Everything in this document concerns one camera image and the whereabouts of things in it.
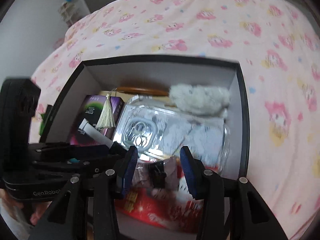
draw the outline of bed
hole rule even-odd
[[[249,103],[248,179],[289,239],[320,207],[320,40],[284,0],[117,0],[74,24],[32,76],[41,89],[30,142],[83,60],[132,54],[240,62]]]

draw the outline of tassel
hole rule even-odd
[[[113,119],[112,105],[110,102],[110,94],[106,96],[103,109],[100,118],[97,122],[96,129],[112,128],[115,126],[115,120]]]

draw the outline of wall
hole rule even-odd
[[[31,76],[68,26],[58,8],[64,0],[15,0],[0,22],[0,84],[7,76]],[[83,0],[82,15],[89,14]]]

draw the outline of white plush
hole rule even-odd
[[[170,100],[184,112],[195,115],[221,115],[230,104],[229,90],[214,86],[171,86]]]

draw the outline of blue gripper pad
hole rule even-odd
[[[137,166],[138,161],[138,150],[135,146],[130,146],[126,157],[124,158],[123,165],[126,166],[122,179],[122,190],[121,195],[124,197],[130,190],[134,170]]]
[[[197,183],[196,183],[196,175],[194,173],[195,167],[194,159],[191,155],[191,152],[187,146],[183,146],[180,150],[180,161],[183,169],[184,177],[186,178],[186,182],[188,185],[189,193],[196,198],[197,196]]]

